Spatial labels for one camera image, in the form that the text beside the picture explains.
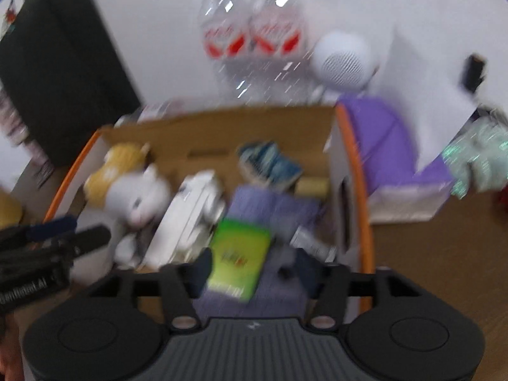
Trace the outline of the green snack packet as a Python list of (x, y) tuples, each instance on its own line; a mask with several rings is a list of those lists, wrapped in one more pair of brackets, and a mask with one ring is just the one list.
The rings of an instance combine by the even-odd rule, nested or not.
[(208, 289), (246, 303), (251, 300), (271, 248), (271, 232), (235, 219), (217, 224), (208, 247), (213, 269)]

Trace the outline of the clear plastic wrapper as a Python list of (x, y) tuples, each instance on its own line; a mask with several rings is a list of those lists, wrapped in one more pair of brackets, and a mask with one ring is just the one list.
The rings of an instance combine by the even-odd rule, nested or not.
[(337, 259), (337, 248), (323, 243), (304, 226), (296, 229), (289, 245), (295, 249), (305, 250), (310, 256), (324, 263), (336, 262)]

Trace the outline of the yellow thermos jug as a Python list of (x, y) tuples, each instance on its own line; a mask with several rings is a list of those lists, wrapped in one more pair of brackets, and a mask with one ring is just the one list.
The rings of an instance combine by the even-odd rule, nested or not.
[(0, 188), (0, 228), (18, 225), (22, 220), (22, 204), (4, 188)]

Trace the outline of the purple cloth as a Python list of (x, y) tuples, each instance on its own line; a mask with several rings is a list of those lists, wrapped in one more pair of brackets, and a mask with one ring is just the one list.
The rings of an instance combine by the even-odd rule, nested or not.
[(251, 286), (252, 297), (243, 300), (208, 288), (194, 306), (202, 321), (209, 318), (303, 317), (306, 294), (291, 270), (294, 253), (289, 242), (298, 227), (314, 231), (322, 205), (314, 198), (295, 197), (242, 185), (236, 188), (226, 219), (270, 232), (271, 242)]

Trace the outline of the white folded device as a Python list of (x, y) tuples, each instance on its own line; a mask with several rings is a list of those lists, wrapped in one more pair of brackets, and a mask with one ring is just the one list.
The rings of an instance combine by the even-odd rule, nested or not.
[(145, 253), (143, 264), (158, 269), (195, 259), (208, 246), (226, 211), (224, 189), (214, 170), (186, 176)]

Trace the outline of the white plush hamster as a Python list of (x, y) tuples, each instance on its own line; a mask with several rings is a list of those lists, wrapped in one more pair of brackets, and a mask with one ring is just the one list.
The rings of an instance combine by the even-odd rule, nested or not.
[(172, 200), (169, 182), (155, 164), (121, 176), (109, 188), (103, 208), (125, 225), (126, 233), (114, 246), (114, 261), (138, 267)]

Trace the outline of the yellow sponge block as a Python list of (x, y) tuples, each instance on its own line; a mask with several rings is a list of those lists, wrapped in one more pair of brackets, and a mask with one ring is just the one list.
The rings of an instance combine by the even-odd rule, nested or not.
[(302, 176), (294, 185), (294, 194), (300, 197), (325, 200), (329, 194), (328, 177)]

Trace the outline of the yellow plush hamster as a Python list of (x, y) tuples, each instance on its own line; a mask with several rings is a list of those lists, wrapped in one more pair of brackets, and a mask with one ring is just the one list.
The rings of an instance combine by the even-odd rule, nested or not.
[(84, 183), (83, 190), (88, 203), (103, 208), (112, 184), (126, 173), (142, 170), (149, 151), (149, 144), (124, 142), (112, 146), (100, 169), (91, 174)]

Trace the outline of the starry night tissue pack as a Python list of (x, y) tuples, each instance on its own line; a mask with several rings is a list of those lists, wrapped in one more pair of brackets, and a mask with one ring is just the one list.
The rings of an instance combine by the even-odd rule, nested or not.
[(243, 178), (260, 188), (284, 192), (303, 174), (297, 162), (287, 158), (276, 142), (253, 142), (237, 148), (238, 168)]

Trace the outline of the black paper bag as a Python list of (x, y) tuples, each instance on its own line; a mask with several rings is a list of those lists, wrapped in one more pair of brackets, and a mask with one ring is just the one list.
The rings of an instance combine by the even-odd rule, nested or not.
[(95, 0), (25, 0), (1, 40), (1, 82), (55, 167), (140, 105)]

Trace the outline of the purple tissue pack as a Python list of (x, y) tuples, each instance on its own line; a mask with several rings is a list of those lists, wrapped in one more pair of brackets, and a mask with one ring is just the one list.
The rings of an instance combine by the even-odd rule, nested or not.
[(359, 149), (371, 223), (431, 220), (451, 194), (442, 153), (474, 113), (472, 97), (396, 32), (375, 92), (340, 102)]

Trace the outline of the iridescent plastic wrap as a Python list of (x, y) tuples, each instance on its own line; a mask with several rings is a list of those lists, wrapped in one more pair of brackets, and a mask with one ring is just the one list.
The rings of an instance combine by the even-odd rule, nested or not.
[(507, 185), (507, 126), (480, 118), (452, 140), (441, 156), (455, 179), (451, 194), (458, 199), (470, 189), (500, 191)]

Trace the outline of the white round speaker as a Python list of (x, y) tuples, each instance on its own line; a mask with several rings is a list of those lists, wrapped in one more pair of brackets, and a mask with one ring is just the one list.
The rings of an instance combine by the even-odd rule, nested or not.
[(330, 31), (316, 42), (309, 65), (326, 89), (345, 93), (366, 90), (379, 70), (379, 60), (368, 40), (340, 30)]

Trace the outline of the right water bottle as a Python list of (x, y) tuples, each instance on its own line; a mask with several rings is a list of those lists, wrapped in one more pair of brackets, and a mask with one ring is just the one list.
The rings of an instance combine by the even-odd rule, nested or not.
[(270, 104), (303, 104), (308, 97), (307, 26), (300, 0), (251, 0), (254, 83)]

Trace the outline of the water bottle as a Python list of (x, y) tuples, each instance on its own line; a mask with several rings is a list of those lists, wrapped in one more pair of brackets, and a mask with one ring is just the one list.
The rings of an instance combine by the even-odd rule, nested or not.
[(251, 0), (254, 83), (270, 104), (303, 104), (308, 97), (307, 26), (300, 0)]
[(244, 0), (202, 0), (198, 15), (203, 49), (221, 91), (232, 99), (251, 87), (249, 17)]

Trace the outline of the black cylinder object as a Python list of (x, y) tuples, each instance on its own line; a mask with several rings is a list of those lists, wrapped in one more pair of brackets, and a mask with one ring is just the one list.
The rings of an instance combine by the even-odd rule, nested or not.
[(486, 69), (486, 60), (477, 53), (473, 53), (465, 61), (461, 84), (464, 90), (468, 91), (471, 95), (474, 95), (483, 83), (484, 71)]

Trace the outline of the left water bottle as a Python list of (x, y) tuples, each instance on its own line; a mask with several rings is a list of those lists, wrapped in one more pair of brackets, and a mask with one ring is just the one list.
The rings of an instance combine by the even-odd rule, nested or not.
[(249, 17), (244, 0), (202, 0), (198, 15), (203, 49), (221, 91), (232, 99), (251, 87)]

